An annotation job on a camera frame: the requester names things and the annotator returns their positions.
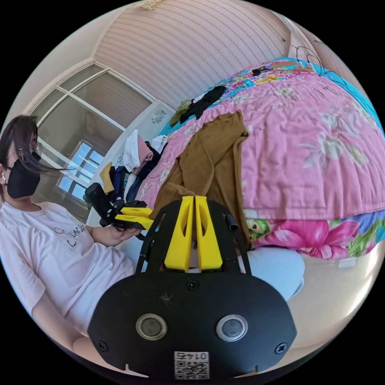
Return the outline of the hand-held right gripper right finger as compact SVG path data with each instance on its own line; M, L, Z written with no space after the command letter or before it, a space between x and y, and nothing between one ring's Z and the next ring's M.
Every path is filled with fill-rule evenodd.
M206 197L195 196L195 217L199 271L220 270L223 262Z

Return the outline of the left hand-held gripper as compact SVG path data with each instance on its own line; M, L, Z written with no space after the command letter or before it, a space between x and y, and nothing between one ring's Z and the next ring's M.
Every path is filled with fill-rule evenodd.
M123 241L134 235L143 239L142 231L147 231L153 224L150 218L152 209L144 201L119 200L111 203L108 199L99 202L100 241Z

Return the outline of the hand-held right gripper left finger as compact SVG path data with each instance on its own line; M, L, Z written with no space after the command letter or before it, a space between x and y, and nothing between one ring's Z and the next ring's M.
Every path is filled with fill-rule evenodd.
M180 206L164 265L169 270L187 273L192 245L194 197L184 196L176 203L180 203Z

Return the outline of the person's left hand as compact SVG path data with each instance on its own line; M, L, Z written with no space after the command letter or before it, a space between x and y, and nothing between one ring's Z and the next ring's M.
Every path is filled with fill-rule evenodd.
M119 230L110 227L91 227L86 226L86 230L95 243L100 243L106 247L116 247L122 242L139 235L142 231L139 229Z

